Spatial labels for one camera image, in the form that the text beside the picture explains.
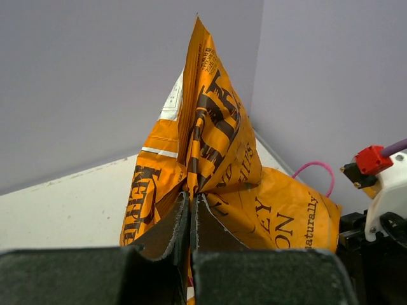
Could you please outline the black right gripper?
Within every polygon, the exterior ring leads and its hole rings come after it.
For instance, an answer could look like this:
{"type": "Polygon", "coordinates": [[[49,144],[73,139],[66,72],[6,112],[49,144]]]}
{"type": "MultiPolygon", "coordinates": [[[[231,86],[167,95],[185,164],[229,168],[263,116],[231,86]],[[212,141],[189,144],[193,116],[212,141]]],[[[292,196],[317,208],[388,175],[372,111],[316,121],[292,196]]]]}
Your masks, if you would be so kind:
{"type": "Polygon", "coordinates": [[[406,304],[406,219],[394,212],[379,217],[384,232],[364,234],[367,213],[341,217],[337,256],[345,265],[359,304],[406,304]]]}

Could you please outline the orange Kettle chips bag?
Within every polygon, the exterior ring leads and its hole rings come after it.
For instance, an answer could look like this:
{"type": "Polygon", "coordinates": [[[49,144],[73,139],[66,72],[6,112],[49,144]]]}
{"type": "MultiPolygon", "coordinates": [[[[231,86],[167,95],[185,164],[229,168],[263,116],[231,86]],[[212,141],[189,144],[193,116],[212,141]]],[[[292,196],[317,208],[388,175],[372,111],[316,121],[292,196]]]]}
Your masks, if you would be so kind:
{"type": "Polygon", "coordinates": [[[205,195],[212,215],[249,248],[337,248],[341,208],[262,165],[248,114],[200,20],[137,156],[120,245],[162,220],[181,191],[205,195]]]}

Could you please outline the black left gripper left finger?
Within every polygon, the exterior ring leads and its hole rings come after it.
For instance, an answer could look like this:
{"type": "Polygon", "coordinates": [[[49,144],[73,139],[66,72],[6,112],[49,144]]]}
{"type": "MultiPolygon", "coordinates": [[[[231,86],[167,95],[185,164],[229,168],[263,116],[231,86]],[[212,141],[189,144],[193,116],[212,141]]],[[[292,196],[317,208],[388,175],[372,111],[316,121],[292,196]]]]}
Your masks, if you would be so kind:
{"type": "Polygon", "coordinates": [[[124,247],[1,253],[1,304],[186,304],[189,195],[124,247]]]}

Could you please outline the pink paper bag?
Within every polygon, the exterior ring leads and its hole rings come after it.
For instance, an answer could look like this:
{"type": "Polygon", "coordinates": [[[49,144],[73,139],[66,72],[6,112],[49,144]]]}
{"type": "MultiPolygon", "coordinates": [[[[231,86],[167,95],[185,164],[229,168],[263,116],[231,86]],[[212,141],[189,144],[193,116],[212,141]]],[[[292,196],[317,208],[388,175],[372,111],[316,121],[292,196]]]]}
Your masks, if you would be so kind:
{"type": "Polygon", "coordinates": [[[324,191],[325,197],[330,198],[335,187],[335,173],[325,162],[310,161],[299,167],[292,175],[293,179],[304,178],[318,190],[324,191]]]}

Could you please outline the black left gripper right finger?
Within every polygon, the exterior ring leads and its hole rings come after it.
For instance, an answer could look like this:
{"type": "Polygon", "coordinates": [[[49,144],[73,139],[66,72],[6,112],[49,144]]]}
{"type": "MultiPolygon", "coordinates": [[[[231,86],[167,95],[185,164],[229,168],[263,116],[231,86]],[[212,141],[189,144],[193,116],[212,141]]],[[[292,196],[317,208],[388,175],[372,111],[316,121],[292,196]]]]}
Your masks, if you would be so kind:
{"type": "Polygon", "coordinates": [[[357,304],[344,265],[327,250],[251,250],[210,211],[191,212],[191,270],[197,304],[357,304]]]}

